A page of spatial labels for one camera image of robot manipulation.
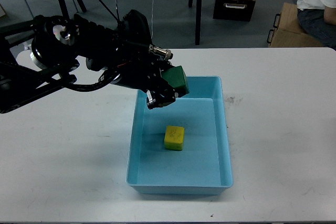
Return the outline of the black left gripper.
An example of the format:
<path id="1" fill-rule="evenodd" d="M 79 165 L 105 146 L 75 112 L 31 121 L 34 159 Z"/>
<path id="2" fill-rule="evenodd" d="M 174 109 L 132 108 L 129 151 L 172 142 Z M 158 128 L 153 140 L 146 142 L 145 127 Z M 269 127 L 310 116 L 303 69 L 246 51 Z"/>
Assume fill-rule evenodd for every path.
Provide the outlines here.
<path id="1" fill-rule="evenodd" d="M 175 93 L 167 96 L 159 94 L 171 88 L 168 82 L 162 78 L 161 72 L 176 68 L 179 66 L 162 60 L 129 60 L 118 63 L 115 71 L 120 74 L 120 80 L 116 85 L 146 92 L 148 109 L 163 108 L 174 103 L 176 97 Z"/>

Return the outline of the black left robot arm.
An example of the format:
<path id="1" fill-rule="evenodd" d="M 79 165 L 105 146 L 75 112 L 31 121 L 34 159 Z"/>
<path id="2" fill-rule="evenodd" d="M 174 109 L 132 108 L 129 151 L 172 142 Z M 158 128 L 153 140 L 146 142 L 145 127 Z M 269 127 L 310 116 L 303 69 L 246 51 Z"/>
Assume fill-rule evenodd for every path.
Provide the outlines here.
<path id="1" fill-rule="evenodd" d="M 131 10 L 116 29 L 79 15 L 36 16 L 1 28 L 1 113 L 62 88 L 91 92 L 108 84 L 138 89 L 149 109 L 188 94 L 171 51 L 152 43 L 148 21 Z"/>

